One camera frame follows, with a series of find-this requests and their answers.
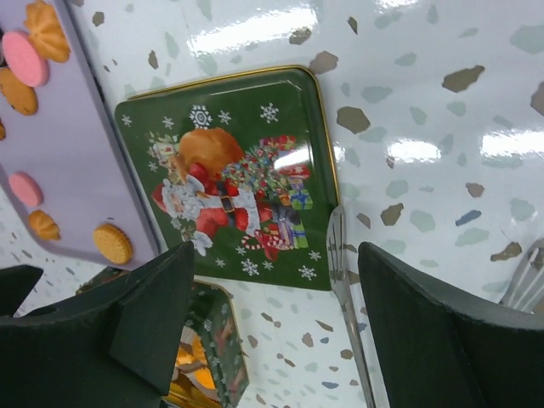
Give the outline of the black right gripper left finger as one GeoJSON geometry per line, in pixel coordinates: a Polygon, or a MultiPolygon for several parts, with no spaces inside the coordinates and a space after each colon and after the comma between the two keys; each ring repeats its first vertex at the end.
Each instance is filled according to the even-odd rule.
{"type": "Polygon", "coordinates": [[[119,309],[149,286],[171,282],[171,274],[191,283],[194,272],[187,242],[82,294],[24,316],[1,316],[2,406],[159,406],[173,374],[160,379],[146,358],[126,361],[116,353],[119,309]]]}

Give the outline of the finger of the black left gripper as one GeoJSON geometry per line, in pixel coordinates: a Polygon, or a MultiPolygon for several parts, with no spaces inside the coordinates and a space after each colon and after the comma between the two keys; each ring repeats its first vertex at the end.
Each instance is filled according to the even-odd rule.
{"type": "Polygon", "coordinates": [[[30,265],[16,265],[0,270],[1,316],[14,316],[43,275],[43,270],[30,265]]]}

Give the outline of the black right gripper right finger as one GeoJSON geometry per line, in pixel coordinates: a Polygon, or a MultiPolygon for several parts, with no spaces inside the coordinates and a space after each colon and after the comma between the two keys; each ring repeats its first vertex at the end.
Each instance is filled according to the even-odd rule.
{"type": "Polygon", "coordinates": [[[543,318],[477,297],[379,246],[360,284],[392,407],[541,407],[543,318]]]}

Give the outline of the gold cookie tin box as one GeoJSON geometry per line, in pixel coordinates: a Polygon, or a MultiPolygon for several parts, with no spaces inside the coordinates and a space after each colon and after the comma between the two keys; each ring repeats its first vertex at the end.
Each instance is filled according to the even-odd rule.
{"type": "Polygon", "coordinates": [[[170,276],[122,303],[114,350],[126,361],[146,358],[160,379],[173,374],[163,407],[238,406],[249,378],[230,294],[170,276]]]}

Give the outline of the gold tin lid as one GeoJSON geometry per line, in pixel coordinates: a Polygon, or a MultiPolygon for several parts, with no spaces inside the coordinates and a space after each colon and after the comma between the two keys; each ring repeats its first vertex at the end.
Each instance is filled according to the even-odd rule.
{"type": "Polygon", "coordinates": [[[199,275],[327,291],[339,199],[315,76],[298,65],[135,95],[115,122],[157,245],[199,275]]]}

